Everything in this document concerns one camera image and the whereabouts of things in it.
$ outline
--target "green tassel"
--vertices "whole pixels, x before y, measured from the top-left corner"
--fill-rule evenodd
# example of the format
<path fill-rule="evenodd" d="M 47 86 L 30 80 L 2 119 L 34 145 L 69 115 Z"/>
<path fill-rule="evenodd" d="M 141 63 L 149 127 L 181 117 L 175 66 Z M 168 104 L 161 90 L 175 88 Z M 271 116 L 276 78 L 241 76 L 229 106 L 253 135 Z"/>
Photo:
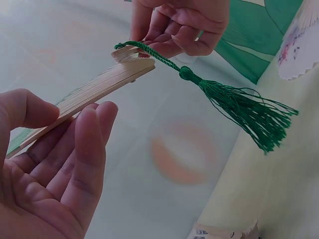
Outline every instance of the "green tassel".
<path fill-rule="evenodd" d="M 298 111 L 279 102 L 262 98 L 253 89 L 235 88 L 225 86 L 216 81 L 203 80 L 187 66 L 179 68 L 172 61 L 141 42 L 128 41 L 124 44 L 119 43 L 115 46 L 115 49 L 126 45 L 136 46 L 144 50 L 164 64 L 177 70 L 182 79 L 198 85 L 213 106 L 225 117 L 241 126 L 265 154 L 274 151 L 275 146 L 280 147 L 281 141 L 286 137 L 285 129 L 291 125 L 290 117 L 298 115 Z M 247 93 L 247 91 L 253 91 L 256 94 L 253 95 Z"/>

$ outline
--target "white paper fan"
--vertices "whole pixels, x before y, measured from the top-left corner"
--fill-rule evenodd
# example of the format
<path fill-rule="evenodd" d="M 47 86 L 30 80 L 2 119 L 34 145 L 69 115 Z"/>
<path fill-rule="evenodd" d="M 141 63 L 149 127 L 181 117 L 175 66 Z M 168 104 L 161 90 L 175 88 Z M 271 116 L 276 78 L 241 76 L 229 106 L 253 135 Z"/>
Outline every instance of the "white paper fan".
<path fill-rule="evenodd" d="M 304 0 L 288 28 L 277 61 L 279 76 L 292 80 L 319 62 L 319 0 Z"/>

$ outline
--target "left hand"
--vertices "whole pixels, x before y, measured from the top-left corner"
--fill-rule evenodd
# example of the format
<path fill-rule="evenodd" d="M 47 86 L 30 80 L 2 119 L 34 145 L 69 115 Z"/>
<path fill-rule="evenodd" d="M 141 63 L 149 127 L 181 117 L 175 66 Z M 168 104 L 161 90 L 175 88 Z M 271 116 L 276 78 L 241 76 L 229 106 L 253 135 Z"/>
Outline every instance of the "left hand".
<path fill-rule="evenodd" d="M 116 114 L 114 103 L 92 104 L 5 160 L 12 129 L 47 126 L 59 110 L 27 90 L 0 94 L 1 238 L 84 237 L 102 193 Z"/>

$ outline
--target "hand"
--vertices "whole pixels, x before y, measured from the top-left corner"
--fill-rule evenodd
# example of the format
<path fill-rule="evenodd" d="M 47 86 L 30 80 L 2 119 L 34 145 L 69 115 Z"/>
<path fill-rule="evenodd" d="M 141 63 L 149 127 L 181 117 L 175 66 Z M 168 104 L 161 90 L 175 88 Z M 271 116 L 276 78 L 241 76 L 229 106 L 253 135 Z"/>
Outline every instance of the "hand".
<path fill-rule="evenodd" d="M 209 55 L 228 24 L 229 0 L 132 0 L 131 40 L 164 57 Z"/>
<path fill-rule="evenodd" d="M 113 103 L 92 104 L 5 160 L 12 129 L 47 126 L 59 110 L 27 90 L 0 94 L 1 238 L 84 237 L 102 193 L 116 114 Z"/>

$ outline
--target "green fabric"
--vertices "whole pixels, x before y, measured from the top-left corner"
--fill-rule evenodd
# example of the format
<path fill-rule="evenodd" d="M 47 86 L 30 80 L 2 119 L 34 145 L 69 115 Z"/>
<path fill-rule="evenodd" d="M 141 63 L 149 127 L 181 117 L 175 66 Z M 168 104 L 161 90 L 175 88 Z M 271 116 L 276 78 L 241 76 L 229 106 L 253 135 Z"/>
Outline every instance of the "green fabric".
<path fill-rule="evenodd" d="M 280 49 L 302 1 L 231 0 L 229 24 L 216 52 L 256 84 Z"/>
<path fill-rule="evenodd" d="M 274 151 L 275 146 L 281 145 L 281 141 L 286 137 L 285 129 L 291 125 L 290 117 L 298 115 L 298 111 L 279 102 L 262 98 L 258 92 L 252 89 L 235 88 L 225 86 L 217 81 L 204 80 L 194 74 L 189 67 L 179 68 L 174 62 L 141 42 L 127 41 L 117 44 L 114 48 L 119 49 L 127 45 L 144 50 L 178 71 L 182 79 L 199 86 L 212 105 L 225 117 L 241 126 L 265 154 Z"/>

